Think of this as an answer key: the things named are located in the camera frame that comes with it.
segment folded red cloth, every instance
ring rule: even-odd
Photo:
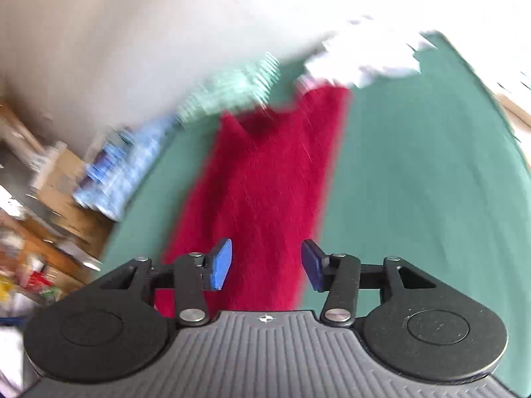
[[[297,304],[301,242],[318,222],[348,94],[326,86],[299,98],[294,109],[221,117],[212,157],[163,256],[171,263],[191,251],[210,251],[222,237],[232,239],[225,285],[205,295],[211,314]],[[172,291],[157,291],[155,305],[174,316]]]

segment gray ribbed plate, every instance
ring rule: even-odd
[[[492,377],[456,386],[429,385],[400,377],[378,365],[352,331],[321,325],[311,311],[224,311],[210,325],[180,332],[167,353],[131,377],[97,385],[66,384],[45,378],[23,396],[493,398],[512,395]]]

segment green tablecloth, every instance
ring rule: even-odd
[[[506,120],[444,37],[417,55],[422,74],[354,90],[319,244],[364,263],[389,255],[492,308],[509,331],[497,378],[531,393],[531,181]],[[282,68],[272,103],[289,100],[302,62]],[[158,258],[209,155],[216,119],[178,131],[105,252],[104,271]],[[326,295],[308,286],[301,307]],[[363,291],[358,313],[378,304]]]

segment wall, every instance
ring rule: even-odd
[[[446,34],[481,71],[531,61],[529,0],[0,0],[0,69],[34,127],[83,154],[206,74],[311,49],[360,13]]]

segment crumpled white fabric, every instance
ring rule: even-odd
[[[415,51],[435,48],[418,32],[399,31],[370,17],[350,21],[325,40],[323,47],[324,51],[306,61],[306,75],[359,88],[378,76],[397,78],[420,73]]]

